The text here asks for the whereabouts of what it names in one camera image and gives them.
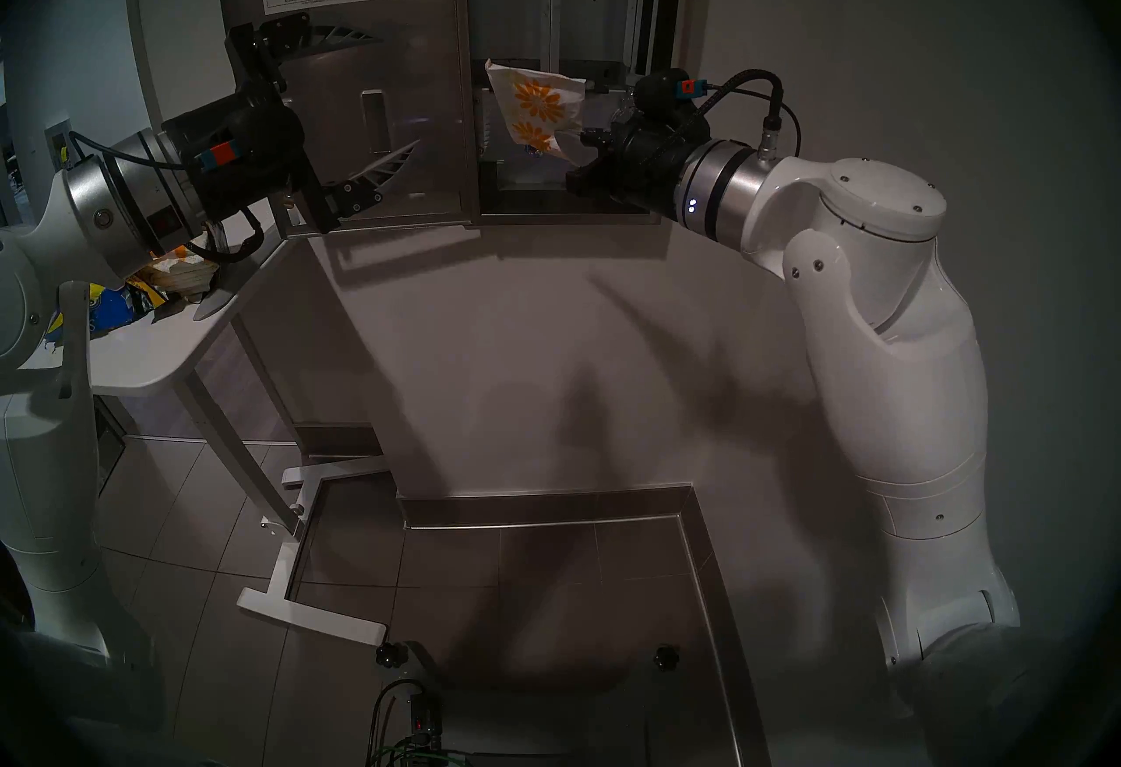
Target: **connector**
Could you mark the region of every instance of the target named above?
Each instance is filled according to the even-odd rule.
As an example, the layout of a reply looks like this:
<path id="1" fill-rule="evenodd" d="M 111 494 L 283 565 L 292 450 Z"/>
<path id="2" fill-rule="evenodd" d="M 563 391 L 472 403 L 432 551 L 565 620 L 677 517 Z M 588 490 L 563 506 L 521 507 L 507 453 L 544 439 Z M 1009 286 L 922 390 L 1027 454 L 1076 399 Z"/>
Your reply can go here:
<path id="1" fill-rule="evenodd" d="M 708 80 L 706 78 L 683 78 L 674 86 L 674 96 L 678 100 L 691 100 L 703 98 L 708 94 Z"/>

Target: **chip bag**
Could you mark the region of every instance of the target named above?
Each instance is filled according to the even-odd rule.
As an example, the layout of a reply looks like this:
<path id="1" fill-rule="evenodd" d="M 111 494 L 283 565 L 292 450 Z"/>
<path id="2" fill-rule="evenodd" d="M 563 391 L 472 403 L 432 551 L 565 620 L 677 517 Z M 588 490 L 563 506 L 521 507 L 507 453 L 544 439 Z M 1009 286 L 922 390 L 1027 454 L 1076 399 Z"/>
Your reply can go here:
<path id="1" fill-rule="evenodd" d="M 580 130 L 584 80 L 538 70 L 504 68 L 487 59 L 494 99 L 513 142 L 567 159 L 557 130 Z"/>

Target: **wall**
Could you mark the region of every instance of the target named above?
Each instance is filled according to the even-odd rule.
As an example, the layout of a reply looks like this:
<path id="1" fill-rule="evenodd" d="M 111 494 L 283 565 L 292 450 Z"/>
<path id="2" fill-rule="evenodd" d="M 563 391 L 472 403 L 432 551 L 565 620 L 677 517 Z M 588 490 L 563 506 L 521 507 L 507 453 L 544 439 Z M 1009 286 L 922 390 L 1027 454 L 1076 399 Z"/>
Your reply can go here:
<path id="1" fill-rule="evenodd" d="M 1121 546 L 1121 114 L 1096 27 L 1078 0 L 710 0 L 697 15 L 701 75 L 776 70 L 805 156 L 892 160 L 947 196 L 943 257 L 989 373 L 993 549 L 1028 631 L 1077 636 Z M 728 101 L 714 128 L 752 140 L 760 115 Z M 877 533 L 780 281 L 668 224 L 312 247 L 322 271 L 294 256 L 298 287 L 269 292 L 289 309 L 254 327 L 297 419 L 369 416 L 407 496 L 694 482 L 772 760 L 927 763 L 915 724 L 891 718 Z M 350 323 L 321 311 L 327 283 Z M 312 307 L 294 305 L 308 287 Z"/>
<path id="2" fill-rule="evenodd" d="M 38 219 L 54 176 L 45 128 L 70 118 L 113 144 L 149 124 L 126 0 L 16 0 L 0 37 L 16 157 Z"/>
<path id="3" fill-rule="evenodd" d="M 219 0 L 137 0 L 136 4 L 161 119 L 233 93 Z"/>

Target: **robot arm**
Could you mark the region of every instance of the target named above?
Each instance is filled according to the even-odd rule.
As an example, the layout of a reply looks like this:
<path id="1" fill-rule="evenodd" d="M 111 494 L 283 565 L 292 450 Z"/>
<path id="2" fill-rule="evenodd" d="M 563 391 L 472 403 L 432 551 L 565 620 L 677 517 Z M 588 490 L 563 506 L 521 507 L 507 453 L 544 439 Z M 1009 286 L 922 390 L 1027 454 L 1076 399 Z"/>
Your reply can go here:
<path id="1" fill-rule="evenodd" d="M 985 527 L 984 367 L 937 257 L 945 200 L 868 158 L 777 159 L 777 84 L 759 149 L 711 139 L 692 82 L 640 80 L 637 114 L 582 135 L 600 154 L 569 190 L 658 211 L 786 283 L 830 428 L 884 533 L 876 616 L 889 669 L 965 626 L 1019 625 Z"/>

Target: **black cable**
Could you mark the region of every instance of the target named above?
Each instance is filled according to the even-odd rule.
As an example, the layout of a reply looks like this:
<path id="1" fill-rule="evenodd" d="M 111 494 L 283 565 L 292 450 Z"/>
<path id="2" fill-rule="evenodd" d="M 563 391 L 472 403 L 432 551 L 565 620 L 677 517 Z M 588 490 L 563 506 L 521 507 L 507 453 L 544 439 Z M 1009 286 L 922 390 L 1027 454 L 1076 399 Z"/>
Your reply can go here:
<path id="1" fill-rule="evenodd" d="M 242 211 L 245 213 L 247 218 L 249 218 L 251 215 L 251 213 L 249 212 L 248 209 L 243 209 Z M 415 685 L 417 689 L 420 690 L 421 694 L 425 693 L 424 683 L 420 683 L 417 680 L 409 680 L 408 677 L 402 677 L 400 680 L 393 680 L 393 682 L 391 682 L 389 685 L 387 685 L 385 689 L 382 689 L 381 692 L 378 693 L 378 700 L 373 702 L 373 715 L 370 717 L 370 740 L 365 745 L 365 764 L 367 764 L 367 767 L 369 767 L 370 759 L 373 757 L 373 731 L 374 731 L 374 728 L 377 728 L 377 724 L 378 724 L 378 713 L 381 711 L 381 700 L 386 696 L 386 693 L 390 689 L 396 689 L 397 686 L 405 685 L 406 683 L 410 683 L 411 685 Z M 406 742 L 407 740 L 410 740 L 410 739 L 411 739 L 410 737 L 406 737 L 405 740 L 401 740 L 401 742 Z M 393 743 L 393 745 L 395 746 L 400 746 L 401 743 L 398 742 L 398 743 Z"/>
<path id="2" fill-rule="evenodd" d="M 677 140 L 685 135 L 686 130 L 693 127 L 693 124 L 695 124 L 698 120 L 703 119 L 708 110 L 729 96 L 732 91 L 742 86 L 744 82 L 751 82 L 757 78 L 765 78 L 771 83 L 771 93 L 768 99 L 770 101 L 770 109 L 767 112 L 767 118 L 763 119 L 763 127 L 769 127 L 771 130 L 778 130 L 782 124 L 782 120 L 779 118 L 779 112 L 782 108 L 782 80 L 769 70 L 741 70 L 739 73 L 724 82 L 722 86 L 716 90 L 716 93 L 713 94 L 713 96 L 702 103 L 694 114 L 685 119 L 685 121 L 683 121 L 673 133 L 666 137 L 661 145 L 647 155 L 646 159 L 639 164 L 639 169 L 646 169 L 655 158 L 665 153 L 670 146 L 674 145 L 674 142 L 677 142 Z"/>
<path id="3" fill-rule="evenodd" d="M 402 759 L 401 764 L 405 764 L 404 758 L 408 757 L 408 754 L 409 754 L 409 743 L 411 741 L 413 741 L 413 737 L 409 736 L 409 737 L 402 737 L 400 740 L 398 740 L 397 742 L 393 743 L 393 748 L 395 749 L 404 749 L 404 751 L 395 751 L 390 756 L 390 758 L 389 758 L 389 766 L 388 767 L 393 767 L 393 765 L 397 763 L 398 758 L 401 758 Z"/>
<path id="4" fill-rule="evenodd" d="M 119 157 L 121 160 L 131 160 L 133 164 L 142 164 L 143 166 L 150 166 L 154 169 L 186 169 L 183 164 L 170 164 L 163 160 L 150 160 L 146 157 L 137 157 L 136 155 L 127 155 L 123 151 L 118 151 L 115 148 L 110 148 L 109 146 L 103 146 L 101 142 L 93 142 L 90 137 L 84 137 L 80 133 L 75 133 L 73 130 L 70 132 L 71 144 L 77 149 L 78 157 L 85 160 L 85 153 L 82 147 L 77 144 L 77 140 L 82 140 L 90 148 L 95 148 L 98 151 L 112 155 L 113 157 Z"/>
<path id="5" fill-rule="evenodd" d="M 770 94 L 763 94 L 761 91 L 749 91 L 748 89 L 732 89 L 732 91 L 736 94 L 747 94 L 748 96 L 760 98 L 761 100 L 770 100 Z M 782 103 L 782 109 L 786 110 L 794 122 L 794 132 L 798 138 L 798 141 L 794 146 L 794 156 L 798 157 L 802 154 L 802 122 L 798 121 L 798 117 L 794 114 L 794 110 L 786 103 Z"/>
<path id="6" fill-rule="evenodd" d="M 381 720 L 381 733 L 377 734 L 377 737 L 378 737 L 378 740 L 377 740 L 377 743 L 378 743 L 377 752 L 378 752 L 378 764 L 379 765 L 381 764 L 381 752 L 385 750 L 385 747 L 386 747 L 386 733 L 389 731 L 389 719 L 393 714 L 393 704 L 396 704 L 396 703 L 397 703 L 397 699 L 396 697 L 393 697 L 389 702 L 389 705 L 386 708 L 386 718 Z"/>
<path id="7" fill-rule="evenodd" d="M 241 214 L 245 216 L 249 225 L 253 228 L 253 233 L 241 243 L 241 247 L 237 251 L 215 251 L 211 248 L 203 248 L 201 244 L 195 244 L 194 242 L 187 242 L 187 248 L 204 260 L 211 260 L 215 264 L 234 264 L 238 260 L 244 260 L 265 242 L 265 231 L 261 230 L 261 222 L 257 220 L 257 215 L 249 211 L 249 206 L 242 209 Z"/>

